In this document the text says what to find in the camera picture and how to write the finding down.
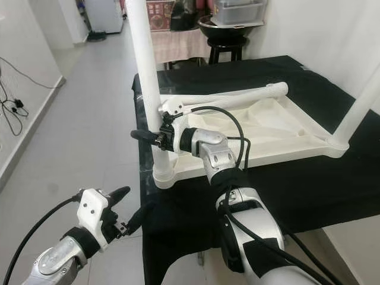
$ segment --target white pvc pipe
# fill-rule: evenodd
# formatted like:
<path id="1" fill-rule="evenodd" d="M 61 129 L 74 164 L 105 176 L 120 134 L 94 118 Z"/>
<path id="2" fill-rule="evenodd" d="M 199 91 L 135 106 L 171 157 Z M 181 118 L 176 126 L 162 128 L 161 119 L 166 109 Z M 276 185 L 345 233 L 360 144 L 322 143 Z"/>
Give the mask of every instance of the white pvc pipe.
<path id="1" fill-rule="evenodd" d="M 210 95 L 174 95 L 174 94 L 161 94 L 161 102 L 165 102 L 171 97 L 175 96 L 183 105 L 195 105 L 202 103 L 210 103 L 219 100 L 238 100 L 240 103 L 247 103 L 257 101 L 264 98 L 277 98 L 285 96 L 289 88 L 286 83 L 268 84 L 266 87 L 253 88 L 247 90 L 238 90 L 231 92 L 215 93 Z"/>
<path id="2" fill-rule="evenodd" d="M 265 88 L 259 90 L 253 90 L 237 96 L 224 97 L 220 100 L 212 102 L 212 105 L 219 108 L 233 108 L 252 101 L 257 101 L 265 98 L 276 98 L 285 96 L 288 93 L 288 85 L 285 82 L 269 84 Z M 210 103 L 196 104 L 192 106 L 187 106 L 192 108 L 203 107 L 210 105 Z"/>
<path id="3" fill-rule="evenodd" d="M 170 99 L 173 96 L 176 96 L 184 105 L 195 105 L 201 103 L 208 103 L 220 99 L 228 99 L 230 96 L 237 96 L 251 91 L 261 90 L 261 88 L 252 88 L 246 90 L 236 90 L 230 92 L 214 93 L 208 95 L 192 95 L 192 94 L 161 94 L 161 102 L 165 102 L 167 99 Z"/>
<path id="4" fill-rule="evenodd" d="M 160 89 L 146 2 L 145 0 L 127 0 L 126 7 L 148 128 L 152 132 L 158 132 L 162 124 L 162 118 L 158 112 L 161 105 Z M 161 151 L 159 148 L 152 146 L 152 155 L 154 160 L 153 176 L 156 185 L 160 187 L 160 181 L 165 182 L 173 178 L 173 167 L 170 165 L 167 151 Z"/>
<path id="5" fill-rule="evenodd" d="M 370 77 L 360 97 L 354 102 L 351 109 L 341 121 L 335 133 L 328 142 L 339 148 L 348 148 L 349 141 L 357 127 L 380 95 L 380 64 Z"/>

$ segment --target black tablecloth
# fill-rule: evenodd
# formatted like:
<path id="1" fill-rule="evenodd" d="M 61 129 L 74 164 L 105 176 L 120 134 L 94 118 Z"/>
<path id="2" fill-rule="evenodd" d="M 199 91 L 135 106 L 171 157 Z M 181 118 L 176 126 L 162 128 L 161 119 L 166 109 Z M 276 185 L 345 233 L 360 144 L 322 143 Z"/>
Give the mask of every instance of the black tablecloth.
<path id="1" fill-rule="evenodd" d="M 354 99 L 288 56 L 160 71 L 163 94 L 212 94 L 285 81 L 288 97 L 334 132 Z M 133 83 L 137 127 L 147 129 L 138 76 Z M 325 156 L 249 169 L 252 186 L 275 219 L 294 232 L 380 214 L 380 116 L 370 111 L 340 159 Z M 160 191 L 151 177 L 149 145 L 139 142 L 141 203 L 157 206 L 143 224 L 146 284 L 160 284 L 178 258 L 218 247 L 216 193 L 205 177 Z"/>

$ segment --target tiled floor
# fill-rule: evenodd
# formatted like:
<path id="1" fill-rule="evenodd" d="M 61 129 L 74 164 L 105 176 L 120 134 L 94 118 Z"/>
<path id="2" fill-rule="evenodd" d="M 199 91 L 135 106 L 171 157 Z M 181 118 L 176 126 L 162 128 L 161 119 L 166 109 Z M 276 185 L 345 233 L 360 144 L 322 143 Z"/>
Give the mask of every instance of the tiled floor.
<path id="1" fill-rule="evenodd" d="M 47 210 L 79 188 L 132 191 L 117 206 L 129 218 L 140 206 L 138 146 L 131 84 L 137 73 L 129 26 L 121 35 L 88 43 L 67 77 L 17 168 L 0 193 L 0 281 L 15 248 Z M 11 285 L 28 275 L 39 253 L 77 224 L 77 205 L 57 212 L 32 237 L 15 268 Z M 111 244 L 79 273 L 76 285 L 144 284 L 141 231 Z M 220 250 L 206 252 L 205 265 L 188 255 L 171 266 L 163 284 L 244 285 L 230 272 Z"/>

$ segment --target black bowl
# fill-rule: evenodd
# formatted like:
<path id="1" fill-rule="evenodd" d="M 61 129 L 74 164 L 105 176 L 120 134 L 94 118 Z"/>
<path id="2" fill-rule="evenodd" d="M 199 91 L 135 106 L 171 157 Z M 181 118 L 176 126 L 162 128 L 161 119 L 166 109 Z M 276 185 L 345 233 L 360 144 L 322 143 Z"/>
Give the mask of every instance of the black bowl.
<path id="1" fill-rule="evenodd" d="M 225 39 L 246 36 L 253 27 L 237 26 L 233 28 L 218 27 L 211 21 L 211 15 L 199 18 L 198 25 L 204 35 L 211 39 Z"/>

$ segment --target stool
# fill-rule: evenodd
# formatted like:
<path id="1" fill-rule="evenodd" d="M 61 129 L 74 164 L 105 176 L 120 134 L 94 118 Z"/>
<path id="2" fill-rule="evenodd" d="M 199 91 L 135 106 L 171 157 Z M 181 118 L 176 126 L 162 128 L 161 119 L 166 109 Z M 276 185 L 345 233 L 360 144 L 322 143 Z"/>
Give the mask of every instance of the stool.
<path id="1" fill-rule="evenodd" d="M 247 43 L 245 37 L 231 37 L 226 39 L 208 39 L 207 44 L 211 46 L 210 60 L 208 64 L 219 62 L 219 53 L 231 52 L 231 61 L 241 61 L 243 46 Z"/>

